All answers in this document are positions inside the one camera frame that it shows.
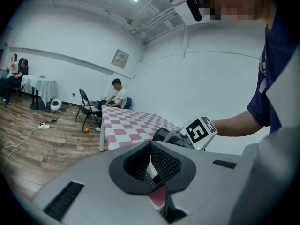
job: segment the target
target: checkered tablecloth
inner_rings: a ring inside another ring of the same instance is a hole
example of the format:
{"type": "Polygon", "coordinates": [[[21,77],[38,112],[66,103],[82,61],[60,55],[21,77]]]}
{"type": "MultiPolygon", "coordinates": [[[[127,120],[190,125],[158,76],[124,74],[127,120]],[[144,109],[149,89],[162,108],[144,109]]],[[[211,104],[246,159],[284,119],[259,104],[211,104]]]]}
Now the checkered tablecloth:
{"type": "Polygon", "coordinates": [[[155,132],[161,127],[169,131],[178,129],[177,126],[157,114],[105,105],[102,106],[102,120],[109,150],[152,140],[155,132]]]}

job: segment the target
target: blue chair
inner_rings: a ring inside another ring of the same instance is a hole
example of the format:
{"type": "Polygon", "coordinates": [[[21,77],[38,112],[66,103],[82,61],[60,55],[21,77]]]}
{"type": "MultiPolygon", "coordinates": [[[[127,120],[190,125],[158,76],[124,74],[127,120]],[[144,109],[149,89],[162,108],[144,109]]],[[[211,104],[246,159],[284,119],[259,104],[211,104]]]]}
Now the blue chair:
{"type": "Polygon", "coordinates": [[[131,99],[131,97],[127,97],[127,101],[126,101],[126,104],[124,106],[124,109],[130,109],[131,105],[132,105],[132,99],[131,99]]]}

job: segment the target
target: seated man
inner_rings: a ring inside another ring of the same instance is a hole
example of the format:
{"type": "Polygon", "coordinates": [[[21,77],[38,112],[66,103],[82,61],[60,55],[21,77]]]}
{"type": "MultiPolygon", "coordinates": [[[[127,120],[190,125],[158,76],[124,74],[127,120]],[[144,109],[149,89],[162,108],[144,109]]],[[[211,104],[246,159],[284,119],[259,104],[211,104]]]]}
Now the seated man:
{"type": "Polygon", "coordinates": [[[10,96],[12,93],[12,88],[18,88],[21,85],[22,77],[24,75],[28,75],[28,61],[24,59],[21,63],[21,67],[19,72],[15,76],[11,76],[8,78],[7,83],[4,88],[4,99],[5,99],[5,107],[10,105],[10,96]]]}
{"type": "Polygon", "coordinates": [[[0,79],[0,90],[4,90],[5,84],[9,77],[18,73],[18,62],[17,62],[17,54],[14,54],[10,60],[10,64],[7,67],[7,76],[0,79]]]}
{"type": "MultiPolygon", "coordinates": [[[[126,91],[122,87],[121,80],[119,78],[116,78],[112,82],[113,89],[116,90],[116,93],[114,96],[112,96],[108,101],[101,101],[98,104],[98,109],[101,111],[102,105],[110,106],[110,107],[119,107],[124,108],[125,104],[127,102],[127,96],[126,91]]],[[[101,132],[101,127],[96,128],[97,132],[101,132]]]]}

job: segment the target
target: white round device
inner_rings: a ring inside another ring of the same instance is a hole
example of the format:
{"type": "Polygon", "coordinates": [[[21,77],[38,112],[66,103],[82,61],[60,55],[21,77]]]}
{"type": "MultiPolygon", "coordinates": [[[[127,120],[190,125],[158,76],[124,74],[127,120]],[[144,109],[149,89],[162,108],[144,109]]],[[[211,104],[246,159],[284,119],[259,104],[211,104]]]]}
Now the white round device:
{"type": "Polygon", "coordinates": [[[56,99],[52,100],[50,109],[55,112],[55,111],[61,109],[61,106],[62,106],[62,101],[60,99],[56,98],[56,99]]]}

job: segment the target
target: person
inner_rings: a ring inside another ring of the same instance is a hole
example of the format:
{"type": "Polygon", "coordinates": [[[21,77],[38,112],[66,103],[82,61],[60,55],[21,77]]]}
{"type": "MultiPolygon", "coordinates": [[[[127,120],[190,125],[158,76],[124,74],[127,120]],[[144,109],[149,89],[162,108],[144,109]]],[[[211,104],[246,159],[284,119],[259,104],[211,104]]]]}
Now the person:
{"type": "Polygon", "coordinates": [[[5,107],[10,105],[10,96],[12,93],[12,88],[18,88],[21,85],[22,77],[24,75],[28,75],[28,61],[24,59],[21,63],[21,67],[18,71],[18,74],[15,76],[11,76],[8,78],[7,83],[4,88],[4,99],[5,99],[5,107]]]}
{"type": "Polygon", "coordinates": [[[3,78],[0,79],[0,90],[4,89],[5,84],[7,82],[7,79],[10,76],[13,76],[14,74],[18,73],[17,58],[18,58],[18,55],[16,53],[11,57],[10,64],[9,64],[9,66],[6,69],[7,76],[5,76],[5,77],[3,77],[3,78]]]}
{"type": "MultiPolygon", "coordinates": [[[[119,78],[116,78],[112,82],[113,89],[116,90],[116,93],[114,96],[112,96],[107,101],[103,100],[99,102],[98,109],[101,111],[102,105],[110,106],[110,107],[118,107],[118,108],[124,108],[125,104],[127,102],[127,96],[126,91],[122,87],[122,82],[119,78]]],[[[101,132],[101,127],[96,128],[97,132],[101,132]]]]}
{"type": "Polygon", "coordinates": [[[298,41],[284,19],[285,12],[273,0],[210,0],[217,13],[234,20],[262,20],[266,23],[265,46],[259,60],[256,91],[247,110],[241,114],[212,123],[220,136],[247,136],[270,126],[270,133],[281,128],[266,91],[275,82],[292,57],[298,41]]]}

